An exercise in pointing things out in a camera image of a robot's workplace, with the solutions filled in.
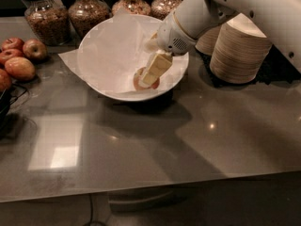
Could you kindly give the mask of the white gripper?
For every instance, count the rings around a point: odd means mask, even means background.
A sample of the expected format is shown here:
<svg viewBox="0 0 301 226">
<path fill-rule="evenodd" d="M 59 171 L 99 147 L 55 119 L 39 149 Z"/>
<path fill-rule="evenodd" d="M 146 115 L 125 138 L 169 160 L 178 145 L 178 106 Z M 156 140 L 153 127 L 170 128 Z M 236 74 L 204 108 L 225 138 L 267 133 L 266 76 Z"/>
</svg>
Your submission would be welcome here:
<svg viewBox="0 0 301 226">
<path fill-rule="evenodd" d="M 196 42 L 182 30 L 175 13 L 169 13 L 159 26 L 157 34 L 154 33 L 144 44 L 146 52 L 154 53 L 150 55 L 146 68 L 139 76 L 138 85 L 150 88 L 171 67 L 173 56 L 186 54 Z M 162 50 L 155 52 L 157 44 Z"/>
</svg>

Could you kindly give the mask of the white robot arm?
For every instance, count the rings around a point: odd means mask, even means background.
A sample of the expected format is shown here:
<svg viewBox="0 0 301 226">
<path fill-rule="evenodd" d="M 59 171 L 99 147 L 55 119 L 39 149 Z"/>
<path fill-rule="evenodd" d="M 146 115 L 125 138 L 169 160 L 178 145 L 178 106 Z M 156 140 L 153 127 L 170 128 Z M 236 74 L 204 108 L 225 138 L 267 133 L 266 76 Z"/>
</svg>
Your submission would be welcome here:
<svg viewBox="0 0 301 226">
<path fill-rule="evenodd" d="M 301 0 L 182 0 L 148 41 L 153 50 L 138 81 L 152 85 L 214 27 L 220 28 L 210 60 L 211 72 L 231 84 L 252 81 L 267 52 L 253 36 L 230 23 L 254 24 L 290 63 L 301 71 Z"/>
</svg>

